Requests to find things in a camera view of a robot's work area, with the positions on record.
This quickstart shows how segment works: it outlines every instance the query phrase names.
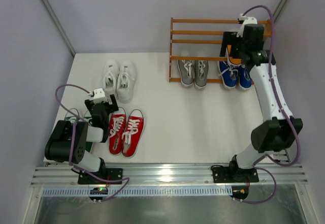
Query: white sneaker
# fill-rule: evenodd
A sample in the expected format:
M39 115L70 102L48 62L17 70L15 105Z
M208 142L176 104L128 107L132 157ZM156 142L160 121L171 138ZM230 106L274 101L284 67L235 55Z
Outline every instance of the white sneaker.
M124 61L120 66L117 79L117 95L121 103L129 103L133 97L133 89L137 79L137 70L131 61Z
M107 98L111 94L116 97L116 84L117 84L117 75L118 75L118 64L115 60L108 60L103 68L103 90Z

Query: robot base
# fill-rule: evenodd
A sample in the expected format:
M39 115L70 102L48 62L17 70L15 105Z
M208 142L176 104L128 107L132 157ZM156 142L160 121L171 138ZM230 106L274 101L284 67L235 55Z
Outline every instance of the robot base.
M259 182L257 170L255 168L239 168L236 155L229 162L228 167L214 165L211 167L211 171L214 183Z
M101 179L107 180L120 180L123 178L123 169L122 168L106 168L104 160L101 158L101 166L97 172L92 172L95 176ZM107 184L88 175L87 173L79 172L78 184L80 185L89 185L89 184ZM122 184L121 182L114 182L109 184Z

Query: metal floor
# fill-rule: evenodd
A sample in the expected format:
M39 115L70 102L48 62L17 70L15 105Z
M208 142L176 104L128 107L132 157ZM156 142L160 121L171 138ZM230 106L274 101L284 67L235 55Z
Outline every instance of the metal floor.
M271 185L253 185L248 200L262 200L273 191ZM279 185L276 196L264 204L249 205L228 196L129 197L101 204L87 204L68 214L89 198L42 197L35 223L307 223L294 185Z

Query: shoe rack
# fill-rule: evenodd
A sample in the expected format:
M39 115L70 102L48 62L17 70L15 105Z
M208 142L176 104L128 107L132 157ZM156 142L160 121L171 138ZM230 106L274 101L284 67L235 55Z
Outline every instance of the shoe rack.
M206 30L174 30L174 23L212 23L212 24L234 24L240 25L238 20L218 20L218 19L175 19L171 18L171 35L170 35L170 56L169 56L169 82L180 82L180 78L172 77L172 61L177 60L207 60L207 61L227 61L227 57L200 57L200 56L180 56L173 55L173 44L209 44L209 45L221 45L223 31L206 31ZM258 21L259 24L263 24L265 27L264 37L271 37L271 22ZM186 35L186 36L221 36L219 40L193 40L193 39L174 39L173 35ZM208 79L208 83L222 83L221 78Z

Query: sneaker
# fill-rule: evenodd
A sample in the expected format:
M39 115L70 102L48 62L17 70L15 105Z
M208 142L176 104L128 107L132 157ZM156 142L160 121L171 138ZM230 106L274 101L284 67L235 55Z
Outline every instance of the sneaker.
M209 63L207 60L194 61L195 82L194 87L205 88L208 81Z
M92 118L89 110L86 111L86 113L83 116L83 119L85 119L89 123L89 125L92 125ZM93 142L88 142L88 141L86 142L85 150L88 151L89 153L91 152L92 143Z
M239 73L239 87L242 90L248 90L252 86L252 79L250 78L250 75L248 73L248 70L244 65L240 65L238 67L238 73Z
M228 65L226 61L219 61L218 68L224 87L226 89L234 88L238 80L237 67Z
M131 157L135 154L142 132L144 130L144 117L140 110L131 112L127 120L123 139L123 155Z
M121 103L129 103L137 79L137 70L131 61L124 61L117 79L117 95Z
M122 135L126 125L126 112L122 107L114 111L109 126L109 150L111 154L120 154L122 151Z
M111 94L116 97L116 84L117 84L117 75L118 75L118 64L115 60L108 60L105 63L102 75L103 81L103 90L107 98Z
M71 112L77 114L78 116L80 116L79 111L76 108L71 108L69 109ZM75 121L79 121L80 119L76 116L74 116L73 114L71 114L70 112L67 112L66 115L64 116L64 120L65 121L69 121L71 122L71 124L75 123Z
M178 60L177 64L181 76L181 84L188 88L193 85L193 62L191 60Z

